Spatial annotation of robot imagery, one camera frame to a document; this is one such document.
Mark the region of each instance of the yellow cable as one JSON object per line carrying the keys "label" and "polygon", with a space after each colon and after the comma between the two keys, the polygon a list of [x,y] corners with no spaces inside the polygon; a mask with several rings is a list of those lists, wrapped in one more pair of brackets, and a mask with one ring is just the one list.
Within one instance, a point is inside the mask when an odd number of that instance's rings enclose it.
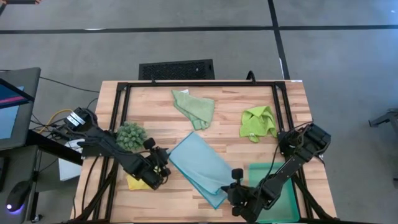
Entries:
{"label": "yellow cable", "polygon": [[64,109],[64,110],[60,110],[57,111],[53,116],[51,116],[51,118],[49,119],[49,121],[47,122],[47,124],[45,125],[45,127],[43,127],[38,133],[42,134],[42,132],[44,131],[44,129],[51,123],[51,121],[56,117],[56,115],[63,113],[63,112],[73,112],[71,109]]}

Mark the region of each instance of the light green towel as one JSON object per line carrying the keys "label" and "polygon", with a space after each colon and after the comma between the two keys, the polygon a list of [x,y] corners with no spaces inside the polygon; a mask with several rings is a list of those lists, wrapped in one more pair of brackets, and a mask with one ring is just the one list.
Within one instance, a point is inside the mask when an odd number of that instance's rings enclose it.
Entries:
{"label": "light green towel", "polygon": [[259,142],[258,136],[270,132],[276,138],[275,119],[269,106],[258,106],[243,111],[240,137],[249,137],[252,142]]}
{"label": "light green towel", "polygon": [[175,99],[174,107],[192,122],[195,130],[210,127],[214,113],[214,100],[196,98],[178,90],[172,90],[172,94]]}

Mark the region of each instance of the black floor stripe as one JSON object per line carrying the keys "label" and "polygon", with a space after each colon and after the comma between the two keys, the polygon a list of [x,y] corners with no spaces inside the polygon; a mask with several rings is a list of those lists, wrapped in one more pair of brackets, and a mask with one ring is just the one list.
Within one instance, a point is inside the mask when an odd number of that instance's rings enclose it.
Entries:
{"label": "black floor stripe", "polygon": [[273,30],[271,26],[214,26],[214,27],[154,27],[154,28],[110,28],[110,29],[44,29],[44,30],[0,30],[0,34],[109,34],[137,32],[196,32],[196,31],[259,31]]}
{"label": "black floor stripe", "polygon": [[398,25],[357,25],[357,26],[280,26],[279,30],[378,30],[398,29]]}
{"label": "black floor stripe", "polygon": [[279,58],[280,58],[280,63],[282,64],[283,77],[286,80],[290,80],[289,69],[287,68],[284,45],[282,43],[282,37],[280,36],[280,32],[279,32],[279,25],[278,25],[278,20],[276,17],[274,1],[268,0],[268,6],[269,6],[269,12],[271,13],[272,26],[274,28],[275,41],[276,41],[276,46],[277,46],[277,50],[278,50],[278,54],[279,54]]}

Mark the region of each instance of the desk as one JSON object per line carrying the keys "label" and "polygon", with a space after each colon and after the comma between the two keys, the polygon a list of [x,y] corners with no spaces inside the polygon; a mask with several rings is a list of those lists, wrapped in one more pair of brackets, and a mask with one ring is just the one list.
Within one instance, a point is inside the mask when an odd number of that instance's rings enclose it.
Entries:
{"label": "desk", "polygon": [[[98,98],[96,114],[99,126],[109,128],[117,87],[116,81],[105,81]],[[287,94],[294,119],[294,125],[311,121],[310,108],[302,82],[286,81]],[[173,106],[171,90],[189,89],[196,97],[211,98],[216,101],[215,113],[211,126],[197,133],[233,168],[244,169],[247,181],[248,165],[255,162],[271,162],[277,140],[266,136],[260,143],[254,144],[247,138],[239,138],[241,114],[243,110],[255,106],[269,105],[275,112],[273,94],[266,86],[206,86],[206,87],[133,87],[127,111],[127,121],[137,122],[146,128],[150,137],[157,145],[173,148],[189,132],[193,130],[189,120]],[[119,102],[117,122],[120,121],[123,107],[124,91]],[[284,107],[282,116],[285,119]],[[85,205],[96,193],[100,179],[102,158],[94,166]],[[81,199],[89,169],[93,158],[85,159],[76,192],[76,210],[81,213]],[[284,158],[278,153],[276,162]],[[114,193],[111,222],[243,222],[241,217],[231,214],[231,206],[227,200],[214,210],[184,176],[172,165],[169,181],[158,190],[130,191],[127,187],[126,173],[119,167],[116,190]],[[322,163],[313,159],[304,165],[309,191],[318,203],[331,216],[336,216],[331,197],[325,168]],[[108,199],[105,192],[99,217],[105,214]],[[305,217],[302,196],[297,189],[301,216]]]}

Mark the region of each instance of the cloth fold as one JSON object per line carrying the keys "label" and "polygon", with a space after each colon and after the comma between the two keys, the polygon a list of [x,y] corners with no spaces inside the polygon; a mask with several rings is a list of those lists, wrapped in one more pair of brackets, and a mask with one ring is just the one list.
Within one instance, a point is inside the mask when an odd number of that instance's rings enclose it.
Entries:
{"label": "cloth fold", "polygon": [[215,102],[211,99],[196,98],[178,90],[172,90],[174,107],[184,114],[195,130],[210,127],[213,119]]}
{"label": "cloth fold", "polygon": [[192,132],[181,141],[170,161],[214,209],[227,198],[221,187],[234,182],[232,168],[199,135]]}
{"label": "cloth fold", "polygon": [[269,106],[258,106],[243,111],[240,137],[249,137],[252,142],[259,142],[259,136],[266,136],[270,132],[277,137],[275,118]]}

